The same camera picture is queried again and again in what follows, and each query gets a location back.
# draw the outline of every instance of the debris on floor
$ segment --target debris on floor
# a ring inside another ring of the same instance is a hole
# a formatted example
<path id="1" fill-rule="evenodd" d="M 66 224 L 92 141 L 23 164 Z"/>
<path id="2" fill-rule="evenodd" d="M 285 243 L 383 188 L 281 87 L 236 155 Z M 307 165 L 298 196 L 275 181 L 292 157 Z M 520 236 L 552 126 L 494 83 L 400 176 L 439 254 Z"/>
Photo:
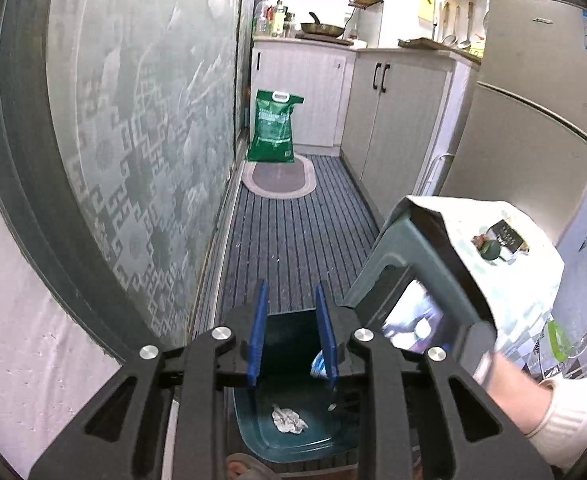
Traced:
<path id="1" fill-rule="evenodd" d="M 309 426 L 300 418 L 300 415 L 289 408 L 280 409 L 277 404 L 274 404 L 274 412 L 271 416 L 280 433 L 301 434 L 303 430 L 309 429 Z"/>

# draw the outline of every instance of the silver screw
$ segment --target silver screw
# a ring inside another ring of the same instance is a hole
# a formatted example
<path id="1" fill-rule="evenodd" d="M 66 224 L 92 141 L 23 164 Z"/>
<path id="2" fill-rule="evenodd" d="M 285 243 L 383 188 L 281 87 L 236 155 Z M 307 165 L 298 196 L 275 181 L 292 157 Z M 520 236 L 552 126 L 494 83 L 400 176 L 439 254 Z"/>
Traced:
<path id="1" fill-rule="evenodd" d="M 353 332 L 353 335 L 356 339 L 362 341 L 363 343 L 366 343 L 367 341 L 371 341 L 373 339 L 373 332 L 368 328 L 359 328 L 358 330 Z"/>
<path id="2" fill-rule="evenodd" d="M 434 346 L 427 351 L 427 355 L 432 361 L 444 361 L 447 357 L 447 352 L 440 348 L 440 346 Z"/>
<path id="3" fill-rule="evenodd" d="M 218 341 L 224 341 L 232 336 L 232 330 L 226 326 L 217 326 L 212 330 L 212 337 Z"/>
<path id="4" fill-rule="evenodd" d="M 138 352 L 143 359 L 155 359 L 160 351 L 154 345 L 143 346 Z"/>

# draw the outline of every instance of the ribbed cuff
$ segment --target ribbed cuff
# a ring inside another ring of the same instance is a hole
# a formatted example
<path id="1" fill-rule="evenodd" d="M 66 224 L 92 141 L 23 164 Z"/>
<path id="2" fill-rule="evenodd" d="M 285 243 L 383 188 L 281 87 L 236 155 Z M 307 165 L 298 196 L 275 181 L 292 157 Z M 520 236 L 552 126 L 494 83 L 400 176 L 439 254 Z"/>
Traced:
<path id="1" fill-rule="evenodd" d="M 549 464 L 566 472 L 587 449 L 587 378 L 557 376 L 541 385 L 553 390 L 551 406 L 527 438 Z"/>

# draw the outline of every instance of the blue gripper pad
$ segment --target blue gripper pad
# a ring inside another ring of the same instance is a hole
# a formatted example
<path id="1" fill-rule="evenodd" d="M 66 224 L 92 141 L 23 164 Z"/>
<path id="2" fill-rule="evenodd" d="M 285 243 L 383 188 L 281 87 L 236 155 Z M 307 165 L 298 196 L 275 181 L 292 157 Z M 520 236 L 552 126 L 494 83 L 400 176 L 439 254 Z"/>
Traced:
<path id="1" fill-rule="evenodd" d="M 322 354 L 325 359 L 325 371 L 329 384 L 333 387 L 338 378 L 336 337 L 331 326 L 331 317 L 322 285 L 318 285 L 316 288 L 316 319 L 318 320 L 318 335 L 320 335 Z"/>
<path id="2" fill-rule="evenodd" d="M 267 328 L 267 312 L 269 309 L 269 285 L 262 282 L 258 304 L 256 305 L 256 314 L 254 324 L 251 328 L 251 337 L 249 343 L 249 359 L 247 366 L 247 378 L 250 386 L 256 386 L 256 381 L 260 375 L 260 361 L 262 359 L 262 348 L 265 344 L 265 330 Z"/>

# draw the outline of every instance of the green bag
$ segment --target green bag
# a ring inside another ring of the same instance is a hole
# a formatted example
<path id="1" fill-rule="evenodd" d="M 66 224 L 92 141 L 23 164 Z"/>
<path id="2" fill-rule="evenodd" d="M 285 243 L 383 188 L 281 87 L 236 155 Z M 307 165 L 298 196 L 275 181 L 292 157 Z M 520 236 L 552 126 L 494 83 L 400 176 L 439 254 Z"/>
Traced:
<path id="1" fill-rule="evenodd" d="M 256 132 L 247 159 L 251 162 L 293 162 L 291 114 L 303 97 L 285 92 L 258 90 Z"/>

